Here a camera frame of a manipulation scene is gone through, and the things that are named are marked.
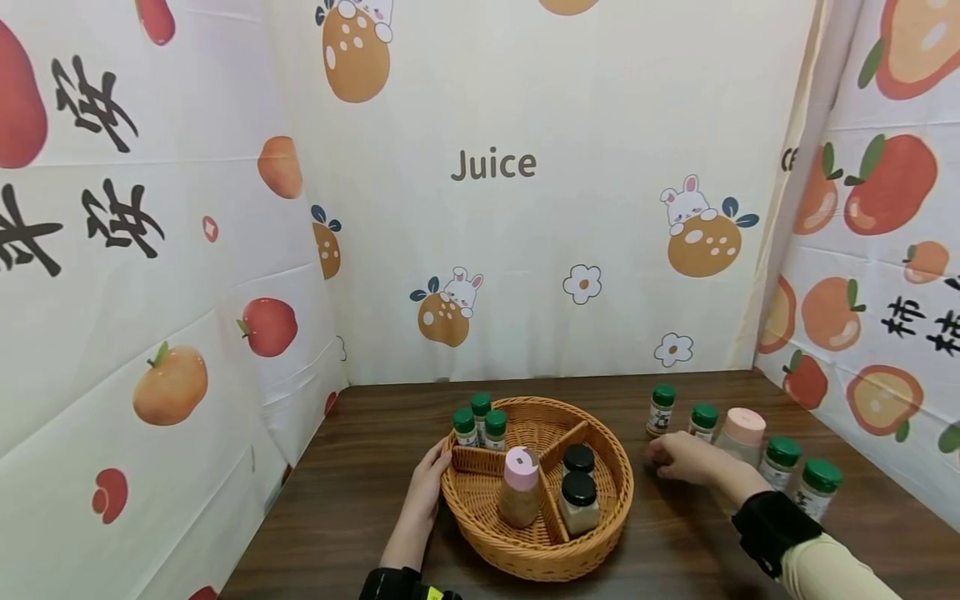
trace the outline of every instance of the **glass jar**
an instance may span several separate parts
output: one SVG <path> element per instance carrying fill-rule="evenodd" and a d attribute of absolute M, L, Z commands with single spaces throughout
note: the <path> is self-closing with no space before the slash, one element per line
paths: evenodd
<path fill-rule="evenodd" d="M 800 445 L 785 436 L 774 436 L 767 442 L 767 451 L 757 470 L 770 487 L 783 492 L 790 485 L 790 477 L 803 455 Z"/>
<path fill-rule="evenodd" d="M 493 409 L 484 418 L 486 425 L 483 446 L 487 450 L 507 449 L 507 413 Z"/>
<path fill-rule="evenodd" d="M 720 413 L 717 407 L 706 402 L 699 402 L 693 405 L 693 412 L 690 413 L 690 423 L 686 428 L 686 433 L 696 436 L 707 442 L 713 441 L 713 431 L 717 427 L 717 420 Z"/>
<path fill-rule="evenodd" d="M 597 503 L 597 488 L 592 477 L 579 471 L 573 471 L 564 477 L 560 485 L 560 514 L 564 518 L 566 531 L 572 538 L 581 536 L 600 524 L 600 505 Z"/>
<path fill-rule="evenodd" d="M 510 448 L 500 484 L 500 518 L 517 529 L 529 527 L 540 514 L 542 493 L 540 457 L 526 446 Z"/>
<path fill-rule="evenodd" d="M 564 477 L 571 472 L 593 476 L 593 450 L 583 444 L 571 444 L 564 451 Z"/>
<path fill-rule="evenodd" d="M 650 418 L 647 419 L 647 433 L 658 438 L 670 428 L 670 415 L 677 391 L 669 383 L 659 383 L 650 394 Z"/>
<path fill-rule="evenodd" d="M 485 392 L 474 394 L 470 397 L 470 410 L 473 411 L 473 421 L 476 423 L 477 437 L 480 439 L 480 444 L 484 442 L 487 436 L 487 424 L 484 419 L 487 417 L 487 413 L 490 412 L 491 403 L 492 399 L 490 394 Z"/>
<path fill-rule="evenodd" d="M 480 445 L 477 438 L 477 425 L 473 420 L 473 412 L 464 406 L 453 413 L 453 432 L 457 436 L 457 444 L 476 447 Z"/>
<path fill-rule="evenodd" d="M 760 462 L 760 447 L 767 421 L 747 408 L 731 408 L 723 423 L 720 435 L 713 445 L 727 452 L 738 461 L 756 468 Z"/>
<path fill-rule="evenodd" d="M 843 473 L 839 468 L 830 461 L 812 458 L 806 461 L 804 476 L 793 494 L 793 501 L 819 523 L 841 483 Z"/>

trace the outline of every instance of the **fabric backdrop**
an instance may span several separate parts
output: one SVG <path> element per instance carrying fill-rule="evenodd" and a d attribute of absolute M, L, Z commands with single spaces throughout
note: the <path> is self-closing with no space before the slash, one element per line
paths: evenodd
<path fill-rule="evenodd" d="M 351 383 L 750 367 L 817 3 L 357 5 L 266 8 Z"/>
<path fill-rule="evenodd" d="M 56 4 L 0 0 L 0 597 L 212 600 L 343 385 L 267 32 Z"/>
<path fill-rule="evenodd" d="M 756 365 L 960 530 L 958 66 L 956 2 L 864 3 Z"/>

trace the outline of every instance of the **pink bottle cap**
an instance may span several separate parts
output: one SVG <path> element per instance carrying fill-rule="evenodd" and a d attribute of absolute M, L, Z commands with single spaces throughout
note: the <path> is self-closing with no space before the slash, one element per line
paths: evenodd
<path fill-rule="evenodd" d="M 540 457 L 524 445 L 510 448 L 503 468 L 503 479 L 518 492 L 532 490 L 540 480 Z"/>
<path fill-rule="evenodd" d="M 748 408 L 731 408 L 727 411 L 727 421 L 723 430 L 735 442 L 743 445 L 760 445 L 767 421 Z"/>

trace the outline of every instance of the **dark brown tabletop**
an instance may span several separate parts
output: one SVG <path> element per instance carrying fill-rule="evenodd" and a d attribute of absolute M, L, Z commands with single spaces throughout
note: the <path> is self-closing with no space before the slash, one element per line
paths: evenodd
<path fill-rule="evenodd" d="M 798 440 L 806 456 L 843 470 L 824 525 L 908 600 L 960 599 L 960 535 L 812 415 L 754 372 L 533 379 L 347 389 L 253 539 L 225 600 L 352 600 L 376 567 L 423 453 L 450 430 L 473 392 L 546 396 L 603 421 L 633 459 L 636 494 L 617 548 L 588 576 L 566 584 L 519 580 L 486 564 L 442 510 L 424 579 L 465 600 L 526 598 L 730 598 L 789 596 L 738 545 L 703 490 L 652 479 L 641 457 L 653 385 L 676 386 L 672 428 L 694 402 L 744 406 L 768 433 Z"/>

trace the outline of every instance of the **cartoon bunny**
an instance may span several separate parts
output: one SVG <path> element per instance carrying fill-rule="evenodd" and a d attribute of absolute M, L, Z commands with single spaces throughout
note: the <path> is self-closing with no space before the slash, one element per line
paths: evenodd
<path fill-rule="evenodd" d="M 340 0 L 337 10 L 345 19 L 352 19 L 357 9 L 363 11 L 373 19 L 373 32 L 385 44 L 394 40 L 394 30 L 390 23 L 394 19 L 394 0 Z"/>
<path fill-rule="evenodd" d="M 672 187 L 663 190 L 660 201 L 666 204 L 671 236 L 683 233 L 684 223 L 693 217 L 699 216 L 704 221 L 712 221 L 717 217 L 717 211 L 710 208 L 707 198 L 700 193 L 700 181 L 696 175 L 686 177 L 682 192 Z"/>
<path fill-rule="evenodd" d="M 478 275 L 470 279 L 467 275 L 467 269 L 463 267 L 454 267 L 453 278 L 446 284 L 441 300 L 450 301 L 460 306 L 460 314 L 465 319 L 473 316 L 473 304 L 477 300 L 477 289 L 483 285 L 483 276 Z"/>

